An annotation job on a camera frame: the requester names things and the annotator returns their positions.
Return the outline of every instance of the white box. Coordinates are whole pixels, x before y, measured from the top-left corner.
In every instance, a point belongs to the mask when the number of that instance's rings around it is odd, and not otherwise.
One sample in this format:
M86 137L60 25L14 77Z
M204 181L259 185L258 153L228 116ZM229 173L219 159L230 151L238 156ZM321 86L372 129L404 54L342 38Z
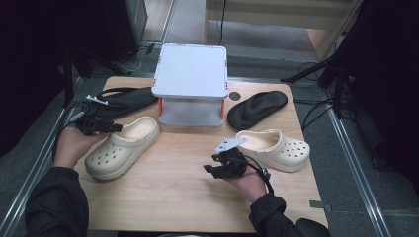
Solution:
M225 47L163 44L153 87L161 123L218 127L227 97Z

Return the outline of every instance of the wooden panel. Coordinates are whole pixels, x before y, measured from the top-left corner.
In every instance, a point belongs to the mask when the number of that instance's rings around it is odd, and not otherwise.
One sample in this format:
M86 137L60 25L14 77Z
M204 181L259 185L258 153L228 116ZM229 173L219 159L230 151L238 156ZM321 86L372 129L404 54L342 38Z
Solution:
M105 89L151 84L152 79L112 77ZM286 136L303 139L289 86L228 82L228 89L240 93L241 100L225 99L225 118L232 106L258 92L284 92L288 104L251 130L277 128ZM143 116L158 119L157 113L157 105L153 105L117 122L126 124ZM158 140L116 180L97 182L86 173L84 158L77 164L89 200L90 229L254 232L248 219L250 203L232 185L214 179L203 168L206 164L219 165L210 156L224 138L232 138L236 131L226 121L218 128L159 125ZM310 200L320 200L309 162L295 173L270 172L276 195L288 203L288 218L293 222L309 218L327 226L323 209L309 206Z
M362 0L229 0L226 22L308 29L317 58L323 60L355 16ZM208 20L220 20L223 1L208 0Z

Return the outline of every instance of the black sandal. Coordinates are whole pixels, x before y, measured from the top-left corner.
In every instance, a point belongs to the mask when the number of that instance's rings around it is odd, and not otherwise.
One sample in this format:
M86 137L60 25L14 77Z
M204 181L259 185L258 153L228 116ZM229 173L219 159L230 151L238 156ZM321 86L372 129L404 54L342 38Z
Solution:
M258 93L233 106L227 114L228 123L237 130L247 130L288 102L280 91Z

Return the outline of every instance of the wooden table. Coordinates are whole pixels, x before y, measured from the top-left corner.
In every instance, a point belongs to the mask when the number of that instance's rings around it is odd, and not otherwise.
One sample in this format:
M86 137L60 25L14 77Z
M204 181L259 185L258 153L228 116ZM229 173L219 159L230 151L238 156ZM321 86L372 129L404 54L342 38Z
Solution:
M149 87L152 79L112 77L105 89ZM303 140L290 87L282 84L228 82L229 92L238 92L239 101L225 99L224 117L235 104L252 95L279 90L288 104L250 130L276 128L286 136ZM127 124L144 116L158 120L157 104L116 120ZM248 219L250 203L231 184L214 179L203 168L218 166L211 159L224 138L235 131L226 119L221 127L180 127L159 123L158 140L121 177L97 182L84 168L84 158L76 166L90 208L92 230L172 231L172 232L254 232ZM310 207L320 200L311 164L295 173L269 169L276 195L287 201L286 216L316 220L327 226L323 209Z

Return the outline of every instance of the black jacket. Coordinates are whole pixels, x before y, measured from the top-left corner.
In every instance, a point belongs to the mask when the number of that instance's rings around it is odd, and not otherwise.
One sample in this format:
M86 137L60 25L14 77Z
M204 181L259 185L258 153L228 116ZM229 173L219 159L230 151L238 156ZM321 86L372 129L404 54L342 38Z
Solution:
M302 236L284 216L286 202L264 195L251 206L249 215L260 236ZM78 173L60 167L49 169L37 183L25 210L27 236L86 236L89 207Z

